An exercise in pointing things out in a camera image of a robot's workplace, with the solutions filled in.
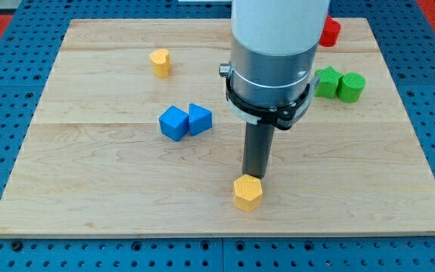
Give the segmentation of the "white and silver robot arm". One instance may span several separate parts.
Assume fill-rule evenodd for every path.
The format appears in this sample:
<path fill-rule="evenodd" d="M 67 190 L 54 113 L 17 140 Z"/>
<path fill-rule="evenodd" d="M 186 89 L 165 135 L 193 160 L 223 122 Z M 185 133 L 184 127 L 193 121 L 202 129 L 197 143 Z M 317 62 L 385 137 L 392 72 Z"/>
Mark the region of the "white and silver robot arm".
<path fill-rule="evenodd" d="M 233 0 L 230 88 L 258 107 L 304 92 L 329 0 Z"/>

